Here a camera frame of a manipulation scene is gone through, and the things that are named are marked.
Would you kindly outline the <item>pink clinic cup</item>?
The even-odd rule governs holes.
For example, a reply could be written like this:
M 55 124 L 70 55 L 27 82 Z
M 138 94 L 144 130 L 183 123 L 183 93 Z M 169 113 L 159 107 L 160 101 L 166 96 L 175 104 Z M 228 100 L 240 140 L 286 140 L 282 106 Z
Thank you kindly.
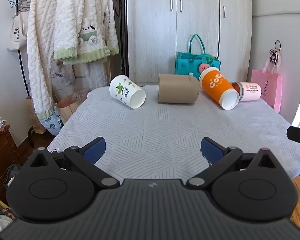
M 251 82 L 233 82 L 232 87 L 238 92 L 239 100 L 256 101 L 261 97 L 262 89 L 257 83 Z

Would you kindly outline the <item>orange paper cup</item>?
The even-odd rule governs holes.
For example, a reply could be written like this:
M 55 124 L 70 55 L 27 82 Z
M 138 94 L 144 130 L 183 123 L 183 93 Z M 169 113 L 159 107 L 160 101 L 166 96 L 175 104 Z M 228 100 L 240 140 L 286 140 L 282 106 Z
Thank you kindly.
M 209 67 L 201 73 L 199 85 L 224 110 L 235 108 L 239 102 L 239 93 L 216 67 Z

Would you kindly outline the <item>white cup with green print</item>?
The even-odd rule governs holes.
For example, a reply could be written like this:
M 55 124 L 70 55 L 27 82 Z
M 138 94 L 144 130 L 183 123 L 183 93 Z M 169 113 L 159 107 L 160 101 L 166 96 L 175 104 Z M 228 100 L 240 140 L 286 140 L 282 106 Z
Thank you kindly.
M 112 79 L 109 92 L 114 99 L 131 109 L 141 107 L 146 100 L 146 92 L 125 75 L 118 75 Z

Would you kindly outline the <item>beige cylindrical cup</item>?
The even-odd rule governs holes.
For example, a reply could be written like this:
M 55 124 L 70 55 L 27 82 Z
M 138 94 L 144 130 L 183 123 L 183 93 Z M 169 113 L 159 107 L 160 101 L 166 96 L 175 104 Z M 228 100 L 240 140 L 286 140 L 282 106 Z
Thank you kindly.
M 194 76 L 159 74 L 158 103 L 193 104 L 199 95 Z

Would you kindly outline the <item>brown paper bag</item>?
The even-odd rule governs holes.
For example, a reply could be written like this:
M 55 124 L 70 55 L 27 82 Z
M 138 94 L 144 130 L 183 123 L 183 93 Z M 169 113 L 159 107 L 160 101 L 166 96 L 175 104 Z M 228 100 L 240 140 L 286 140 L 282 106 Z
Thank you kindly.
M 64 90 L 61 89 L 66 94 L 66 97 L 63 99 L 58 99 L 57 108 L 61 117 L 63 124 L 65 124 L 69 118 L 77 111 L 78 107 L 83 103 L 88 94 L 91 92 L 91 89 L 83 89 L 74 94 L 68 95 Z

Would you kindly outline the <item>white patterned tablecloth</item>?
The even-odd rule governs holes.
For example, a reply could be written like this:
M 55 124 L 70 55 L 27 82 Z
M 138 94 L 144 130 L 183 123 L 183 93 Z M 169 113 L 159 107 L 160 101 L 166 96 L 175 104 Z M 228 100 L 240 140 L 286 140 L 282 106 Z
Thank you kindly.
M 269 148 L 291 178 L 300 177 L 300 144 L 288 140 L 289 123 L 263 100 L 226 111 L 204 93 L 192 105 L 170 105 L 158 103 L 157 86 L 143 90 L 138 109 L 112 98 L 108 87 L 93 90 L 48 149 L 62 152 L 103 137 L 106 152 L 96 165 L 117 180 L 188 180 L 209 166 L 200 151 L 208 137 L 248 153 Z

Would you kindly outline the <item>pink paper gift bag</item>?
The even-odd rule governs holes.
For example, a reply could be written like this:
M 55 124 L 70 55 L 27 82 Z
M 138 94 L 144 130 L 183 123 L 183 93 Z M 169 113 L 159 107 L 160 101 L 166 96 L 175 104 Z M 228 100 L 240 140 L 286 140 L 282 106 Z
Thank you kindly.
M 277 113 L 281 109 L 283 78 L 280 74 L 281 55 L 277 54 L 276 63 L 267 60 L 262 70 L 253 69 L 251 82 L 262 89 L 261 98 Z

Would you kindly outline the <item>dark wooden cabinet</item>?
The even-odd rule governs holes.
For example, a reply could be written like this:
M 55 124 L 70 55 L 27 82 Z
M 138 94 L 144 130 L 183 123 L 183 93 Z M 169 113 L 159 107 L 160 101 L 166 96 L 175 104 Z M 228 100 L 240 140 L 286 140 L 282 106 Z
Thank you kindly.
M 9 132 L 9 124 L 0 128 L 0 200 L 6 202 L 6 190 L 4 182 L 9 167 L 18 156 L 17 146 Z

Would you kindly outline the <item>teal felt handbag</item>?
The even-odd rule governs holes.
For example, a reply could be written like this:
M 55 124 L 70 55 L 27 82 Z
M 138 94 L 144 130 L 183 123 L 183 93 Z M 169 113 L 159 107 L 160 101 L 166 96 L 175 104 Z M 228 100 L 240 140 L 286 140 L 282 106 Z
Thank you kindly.
M 192 54 L 192 41 L 197 37 L 202 46 L 202 54 Z M 217 57 L 206 53 L 204 43 L 198 34 L 192 35 L 189 42 L 189 51 L 187 53 L 177 52 L 175 61 L 175 74 L 176 75 L 190 75 L 199 79 L 200 74 L 205 67 L 216 67 L 220 69 L 221 61 Z

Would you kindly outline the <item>white canvas tote bag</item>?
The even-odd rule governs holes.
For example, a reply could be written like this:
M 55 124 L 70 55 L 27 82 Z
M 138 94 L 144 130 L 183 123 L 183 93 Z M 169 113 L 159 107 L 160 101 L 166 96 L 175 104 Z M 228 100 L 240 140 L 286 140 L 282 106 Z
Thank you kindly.
M 7 50 L 18 51 L 27 44 L 27 28 L 29 12 L 21 12 L 12 21 L 11 29 L 7 40 Z

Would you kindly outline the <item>cream fluffy robe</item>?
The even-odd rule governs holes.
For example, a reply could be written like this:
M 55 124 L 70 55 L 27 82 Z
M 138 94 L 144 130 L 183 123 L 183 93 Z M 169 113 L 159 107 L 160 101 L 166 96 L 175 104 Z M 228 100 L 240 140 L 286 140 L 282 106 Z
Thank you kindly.
M 118 53 L 113 0 L 31 0 L 27 56 L 38 118 L 52 115 L 53 61 L 91 63 Z

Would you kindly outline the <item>white wardrobe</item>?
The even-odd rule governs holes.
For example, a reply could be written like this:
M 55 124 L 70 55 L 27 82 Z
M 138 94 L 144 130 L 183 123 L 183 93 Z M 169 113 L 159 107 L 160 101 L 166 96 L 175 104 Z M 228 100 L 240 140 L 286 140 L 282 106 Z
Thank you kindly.
M 127 0 L 129 77 L 157 83 L 191 51 L 217 57 L 229 81 L 245 81 L 251 32 L 251 0 Z

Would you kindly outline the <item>black clothes rack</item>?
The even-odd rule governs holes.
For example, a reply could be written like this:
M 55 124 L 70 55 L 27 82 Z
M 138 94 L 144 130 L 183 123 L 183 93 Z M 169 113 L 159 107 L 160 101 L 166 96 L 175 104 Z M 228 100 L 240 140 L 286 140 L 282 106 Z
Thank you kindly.
M 16 51 L 18 53 L 19 65 L 23 77 L 24 86 L 27 96 L 30 96 L 21 56 L 21 50 L 23 50 L 27 44 L 27 23 L 29 18 L 31 0 L 8 0 L 8 2 L 12 8 L 15 8 L 15 16 L 12 18 L 12 32 L 9 36 L 10 40 L 7 45 L 7 50 Z

